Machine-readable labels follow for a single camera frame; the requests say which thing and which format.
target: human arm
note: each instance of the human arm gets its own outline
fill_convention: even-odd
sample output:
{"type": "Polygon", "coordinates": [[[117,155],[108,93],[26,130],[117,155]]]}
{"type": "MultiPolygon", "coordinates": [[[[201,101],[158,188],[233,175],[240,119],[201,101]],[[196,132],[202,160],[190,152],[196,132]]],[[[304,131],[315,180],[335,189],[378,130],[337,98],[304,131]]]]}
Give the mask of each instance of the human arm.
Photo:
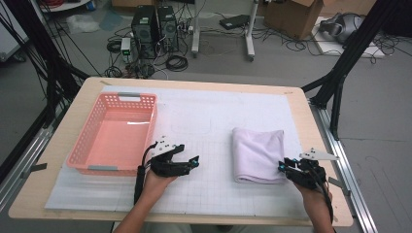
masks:
{"type": "Polygon", "coordinates": [[[159,177],[150,170],[146,175],[145,185],[139,200],[118,228],[116,228],[115,232],[139,232],[153,205],[160,199],[166,187],[176,180],[176,178],[177,177],[159,177]]]}
{"type": "MultiPolygon", "coordinates": [[[[324,195],[316,190],[312,190],[299,184],[294,184],[300,191],[303,197],[303,206],[312,221],[313,227],[316,233],[333,233],[334,229],[332,227],[329,215],[329,209],[327,208],[326,200],[324,195]]],[[[328,192],[330,200],[332,199],[332,194],[328,192]]]]}

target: black metal pole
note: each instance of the black metal pole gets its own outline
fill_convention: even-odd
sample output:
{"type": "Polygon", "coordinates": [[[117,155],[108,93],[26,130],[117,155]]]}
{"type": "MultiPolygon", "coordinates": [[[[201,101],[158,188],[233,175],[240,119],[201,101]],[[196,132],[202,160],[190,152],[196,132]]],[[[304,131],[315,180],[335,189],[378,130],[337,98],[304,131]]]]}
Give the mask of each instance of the black metal pole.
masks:
{"type": "Polygon", "coordinates": [[[335,140],[339,140],[337,128],[343,83],[381,27],[393,14],[398,3],[399,0],[377,0],[333,69],[325,77],[302,87],[305,92],[321,87],[318,93],[311,98],[311,103],[318,108],[326,108],[327,102],[334,96],[330,130],[335,140]]]}

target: white cable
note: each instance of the white cable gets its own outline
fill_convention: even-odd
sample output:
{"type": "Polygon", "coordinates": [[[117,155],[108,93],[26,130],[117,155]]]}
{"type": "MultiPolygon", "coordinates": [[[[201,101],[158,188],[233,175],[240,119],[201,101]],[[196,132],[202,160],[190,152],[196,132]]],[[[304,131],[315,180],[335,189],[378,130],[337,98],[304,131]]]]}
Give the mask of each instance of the white cable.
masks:
{"type": "Polygon", "coordinates": [[[160,50],[157,51],[157,46],[160,46],[160,42],[163,41],[165,38],[166,38],[166,36],[164,36],[164,37],[163,37],[160,41],[158,41],[157,44],[155,44],[155,46],[154,46],[154,51],[155,51],[155,53],[156,53],[156,57],[155,57],[154,62],[153,62],[152,65],[154,66],[154,68],[155,68],[157,71],[163,72],[163,74],[166,76],[166,80],[169,81],[169,76],[167,75],[167,73],[166,73],[164,70],[159,69],[159,68],[157,68],[157,66],[155,66],[155,62],[157,61],[158,56],[159,56],[159,54],[160,54],[160,50]]]}

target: white grid paper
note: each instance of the white grid paper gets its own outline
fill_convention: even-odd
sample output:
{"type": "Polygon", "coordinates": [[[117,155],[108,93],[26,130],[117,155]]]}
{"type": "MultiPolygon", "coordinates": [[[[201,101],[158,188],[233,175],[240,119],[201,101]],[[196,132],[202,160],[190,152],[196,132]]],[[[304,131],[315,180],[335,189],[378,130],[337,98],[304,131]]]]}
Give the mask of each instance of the white grid paper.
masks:
{"type": "MultiPolygon", "coordinates": [[[[200,155],[200,166],[169,184],[153,213],[306,216],[291,183],[236,183],[233,178],[234,127],[283,129],[285,156],[298,157],[301,147],[286,96],[129,86],[106,86],[103,91],[155,93],[158,115],[154,140],[166,135],[186,146],[174,161],[200,155]]],[[[85,176],[63,165],[46,208],[129,211],[134,182],[134,178],[85,176]]]]}

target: aluminum rail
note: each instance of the aluminum rail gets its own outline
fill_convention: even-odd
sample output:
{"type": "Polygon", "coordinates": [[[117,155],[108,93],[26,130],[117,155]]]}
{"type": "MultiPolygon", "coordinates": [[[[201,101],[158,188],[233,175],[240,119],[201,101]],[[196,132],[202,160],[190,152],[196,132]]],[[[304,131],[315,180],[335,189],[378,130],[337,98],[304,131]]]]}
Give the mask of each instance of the aluminum rail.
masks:
{"type": "Polygon", "coordinates": [[[339,175],[345,185],[345,188],[350,193],[351,202],[358,217],[362,231],[364,233],[377,233],[378,230],[376,229],[375,222],[373,221],[372,215],[370,214],[370,211],[368,210],[363,199],[361,189],[358,186],[354,173],[352,172],[351,165],[349,164],[346,153],[343,150],[342,144],[339,141],[336,141],[333,134],[330,132],[330,117],[327,110],[317,109],[315,110],[315,113],[318,114],[322,123],[322,128],[326,133],[332,153],[340,158],[339,160],[333,161],[333,163],[335,163],[337,169],[339,170],[339,175]]]}

